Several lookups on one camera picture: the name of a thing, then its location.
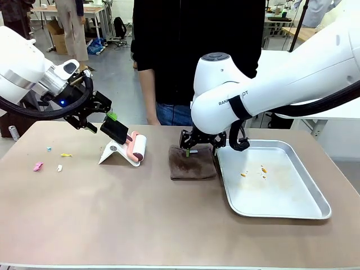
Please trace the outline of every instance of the silver tray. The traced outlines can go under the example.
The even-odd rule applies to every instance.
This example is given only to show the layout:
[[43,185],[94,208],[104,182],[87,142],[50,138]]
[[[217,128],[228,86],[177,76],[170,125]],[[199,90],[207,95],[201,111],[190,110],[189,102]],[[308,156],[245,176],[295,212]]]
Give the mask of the silver tray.
[[328,202],[287,143],[252,139],[250,148],[238,152],[227,142],[217,155],[229,204],[239,215],[331,217]]

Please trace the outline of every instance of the cardboard box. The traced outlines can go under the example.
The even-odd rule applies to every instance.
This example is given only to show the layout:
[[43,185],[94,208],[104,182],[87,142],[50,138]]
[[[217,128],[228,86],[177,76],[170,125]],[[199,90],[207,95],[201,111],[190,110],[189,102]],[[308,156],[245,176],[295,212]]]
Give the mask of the cardboard box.
[[67,55],[68,51],[65,45],[65,34],[63,28],[61,28],[57,22],[57,20],[52,20],[48,22],[46,25],[47,29],[49,30],[52,41],[56,47],[56,52],[59,55]]

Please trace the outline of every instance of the brown towel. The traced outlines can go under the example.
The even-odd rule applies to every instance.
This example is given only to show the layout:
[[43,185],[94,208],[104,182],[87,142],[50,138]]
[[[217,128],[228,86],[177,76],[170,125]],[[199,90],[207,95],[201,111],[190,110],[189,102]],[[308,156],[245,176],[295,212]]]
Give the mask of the brown towel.
[[197,146],[186,157],[186,150],[175,145],[169,149],[169,165],[171,179],[176,180],[207,180],[216,176],[213,154],[209,146]]

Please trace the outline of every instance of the table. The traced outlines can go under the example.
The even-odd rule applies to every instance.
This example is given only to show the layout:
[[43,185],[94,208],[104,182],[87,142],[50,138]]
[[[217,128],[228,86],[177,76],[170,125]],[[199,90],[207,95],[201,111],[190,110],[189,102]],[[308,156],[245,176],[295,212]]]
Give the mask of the table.
[[[301,105],[310,102],[312,101],[296,103],[295,105]],[[291,129],[297,129],[300,122],[303,122],[311,130],[311,135],[317,140],[329,120],[360,120],[359,107],[360,98],[356,98],[355,100],[351,100],[350,102],[345,103],[339,107],[328,111],[323,111],[319,114],[306,115],[295,118],[287,115],[277,115],[285,119],[294,119],[294,122],[291,125]]]
[[271,21],[265,16],[262,48],[267,49],[270,37],[283,37],[283,28],[292,25],[293,21]]
[[[292,27],[292,28],[283,27],[282,30],[284,30],[285,32],[287,32],[291,35],[291,39],[290,39],[289,45],[287,47],[287,50],[289,50],[291,47],[291,44],[293,42],[293,39],[294,39],[293,36],[296,33],[296,27]],[[316,31],[315,28],[301,28],[299,35],[298,35],[298,40],[300,40],[302,42],[307,41],[309,38],[311,38],[313,35],[316,34],[315,31]]]
[[[41,7],[35,7],[31,11],[33,12],[41,12],[43,14],[45,24],[47,24],[46,16],[53,16],[57,17],[57,9],[55,5],[47,6],[47,8],[41,8]],[[96,34],[97,37],[100,38],[100,32],[99,32],[99,25],[97,23],[97,16],[100,18],[100,25],[103,27],[102,29],[102,35],[106,39],[106,35],[109,35],[109,23],[107,22],[107,14],[106,14],[106,8],[104,7],[91,7],[91,6],[84,6],[84,16],[85,18],[94,19],[95,21],[95,27],[96,27]],[[52,47],[48,51],[52,51],[54,49],[54,43],[52,41],[51,34],[50,39],[52,43]]]
[[[360,266],[360,196],[310,134],[247,130],[250,138],[292,145],[332,207],[328,221],[241,217],[228,205],[219,177],[171,181],[168,150],[179,143],[181,129],[131,126],[148,138],[145,160],[134,168],[119,155],[97,165],[109,142],[101,132],[59,121],[35,123],[0,161],[0,262],[70,268]],[[73,157],[60,157],[63,152]],[[35,173],[39,161],[44,167]]]

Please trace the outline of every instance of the metal can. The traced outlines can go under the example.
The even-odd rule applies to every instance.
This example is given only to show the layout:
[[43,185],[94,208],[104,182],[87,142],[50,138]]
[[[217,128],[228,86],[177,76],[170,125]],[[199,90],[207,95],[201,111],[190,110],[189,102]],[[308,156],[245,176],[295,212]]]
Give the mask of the metal can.
[[15,142],[20,138],[19,133],[17,132],[17,129],[14,125],[9,126],[10,134]]

